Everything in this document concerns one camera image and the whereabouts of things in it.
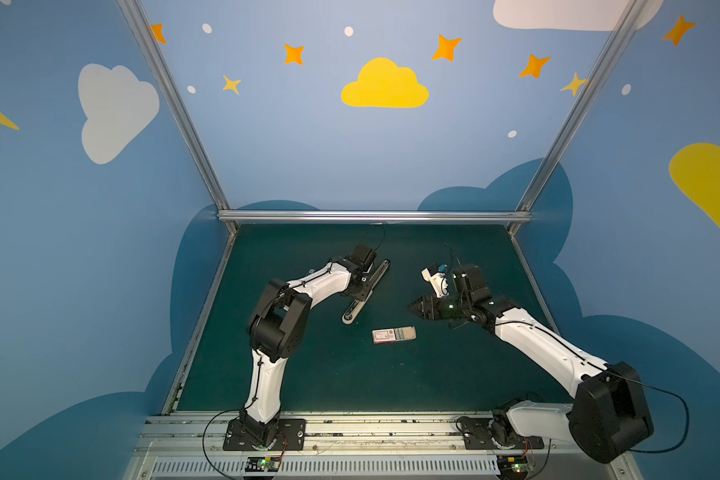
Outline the beige black stapler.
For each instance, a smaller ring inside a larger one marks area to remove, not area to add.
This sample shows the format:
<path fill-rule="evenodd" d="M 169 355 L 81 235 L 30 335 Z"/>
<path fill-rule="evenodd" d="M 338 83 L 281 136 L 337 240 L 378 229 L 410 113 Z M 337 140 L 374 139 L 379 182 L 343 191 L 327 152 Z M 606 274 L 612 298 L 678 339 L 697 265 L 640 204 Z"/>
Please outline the beige black stapler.
<path fill-rule="evenodd" d="M 341 317 L 345 325 L 351 325 L 357 320 L 360 312 L 373 294 L 374 288 L 388 271 L 390 264 L 391 261 L 389 259 L 384 259 L 378 267 L 373 267 L 370 272 L 362 278 L 362 288 L 359 293 L 353 297 L 351 304 Z"/>

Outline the red white staple box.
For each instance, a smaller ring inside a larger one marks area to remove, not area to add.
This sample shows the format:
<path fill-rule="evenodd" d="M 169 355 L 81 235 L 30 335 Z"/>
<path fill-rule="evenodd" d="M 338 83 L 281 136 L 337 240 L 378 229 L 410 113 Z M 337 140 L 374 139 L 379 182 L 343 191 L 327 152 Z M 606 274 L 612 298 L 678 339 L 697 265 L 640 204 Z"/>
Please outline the red white staple box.
<path fill-rule="evenodd" d="M 413 326 L 377 329 L 372 331 L 374 344 L 387 344 L 415 340 L 416 329 Z"/>

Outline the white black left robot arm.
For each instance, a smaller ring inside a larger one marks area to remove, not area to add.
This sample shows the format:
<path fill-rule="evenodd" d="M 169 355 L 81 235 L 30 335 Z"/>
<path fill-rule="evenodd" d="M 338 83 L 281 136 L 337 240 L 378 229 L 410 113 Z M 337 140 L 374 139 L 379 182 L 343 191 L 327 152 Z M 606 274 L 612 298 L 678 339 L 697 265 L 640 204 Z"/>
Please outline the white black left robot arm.
<path fill-rule="evenodd" d="M 257 448 L 273 445 L 279 433 L 280 394 L 289 357 L 300 346 L 311 310 L 333 295 L 352 300 L 342 322 L 352 324 L 387 273 L 374 248 L 359 244 L 344 257 L 293 280 L 271 280 L 246 326 L 252 354 L 251 384 L 238 414 L 241 433 Z"/>

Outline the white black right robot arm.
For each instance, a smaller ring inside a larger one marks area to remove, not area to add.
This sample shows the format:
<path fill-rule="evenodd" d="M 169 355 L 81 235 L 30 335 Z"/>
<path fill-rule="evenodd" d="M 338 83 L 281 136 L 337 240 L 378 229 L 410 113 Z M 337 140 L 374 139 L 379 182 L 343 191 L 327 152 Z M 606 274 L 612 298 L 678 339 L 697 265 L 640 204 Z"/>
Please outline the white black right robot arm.
<path fill-rule="evenodd" d="M 654 432 L 636 370 L 610 364 L 562 338 L 505 296 L 495 296 L 481 269 L 455 270 L 432 264 L 421 275 L 432 294 L 408 310 L 428 321 L 464 320 L 512 345 L 544 369 L 569 394 L 568 403 L 519 401 L 493 411 L 491 442 L 509 449 L 524 437 L 574 443 L 589 458 L 607 464 Z"/>

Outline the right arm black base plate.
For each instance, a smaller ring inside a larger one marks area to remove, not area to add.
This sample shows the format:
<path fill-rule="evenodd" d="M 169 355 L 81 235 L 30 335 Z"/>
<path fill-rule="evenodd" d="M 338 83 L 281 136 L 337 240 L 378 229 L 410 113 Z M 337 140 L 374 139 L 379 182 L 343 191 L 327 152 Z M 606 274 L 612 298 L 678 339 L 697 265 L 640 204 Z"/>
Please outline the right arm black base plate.
<path fill-rule="evenodd" d="M 467 450 L 536 450 L 545 447 L 541 437 L 517 434 L 504 417 L 461 416 L 456 420 L 456 428 Z"/>

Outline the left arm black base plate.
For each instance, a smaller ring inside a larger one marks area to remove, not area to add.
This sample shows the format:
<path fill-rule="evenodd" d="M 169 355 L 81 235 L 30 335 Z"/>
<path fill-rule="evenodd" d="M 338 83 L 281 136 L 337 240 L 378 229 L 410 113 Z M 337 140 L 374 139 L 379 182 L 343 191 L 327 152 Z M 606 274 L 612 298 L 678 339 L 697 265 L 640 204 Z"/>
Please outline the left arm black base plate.
<path fill-rule="evenodd" d="M 228 422 L 222 448 L 224 451 L 301 451 L 306 426 L 306 420 L 301 418 L 275 418 L 266 424 L 233 419 Z"/>

